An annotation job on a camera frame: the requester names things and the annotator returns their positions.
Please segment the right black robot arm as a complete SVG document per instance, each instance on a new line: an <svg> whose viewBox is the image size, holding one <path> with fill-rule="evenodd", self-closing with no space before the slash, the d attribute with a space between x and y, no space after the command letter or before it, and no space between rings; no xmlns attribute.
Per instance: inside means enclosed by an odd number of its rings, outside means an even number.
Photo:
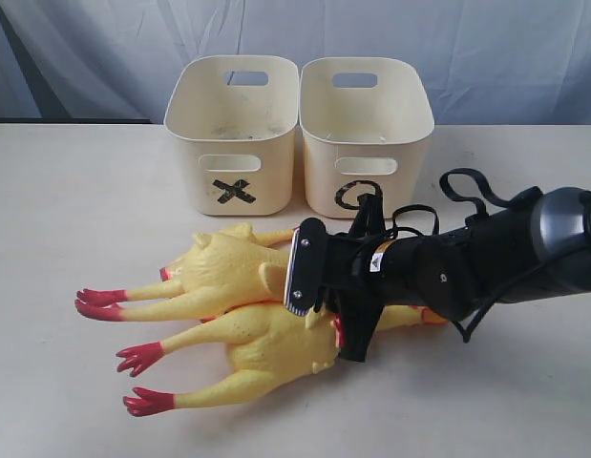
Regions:
<svg viewBox="0 0 591 458"><path fill-rule="evenodd" d="M591 191L530 188L482 200L464 227L398 238L327 241L329 308L338 316L340 358L362 362L392 305L420 306L469 342L496 304L591 293Z"/></svg>

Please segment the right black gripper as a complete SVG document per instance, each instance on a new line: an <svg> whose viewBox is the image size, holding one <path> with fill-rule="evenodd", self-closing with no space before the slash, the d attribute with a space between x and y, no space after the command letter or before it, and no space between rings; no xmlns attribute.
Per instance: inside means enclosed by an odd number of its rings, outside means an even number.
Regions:
<svg viewBox="0 0 591 458"><path fill-rule="evenodd" d="M370 279L375 249L386 240L383 198L365 193L348 232L322 232L322 273L318 304L337 305L340 322L339 357L363 362L384 310Z"/></svg>

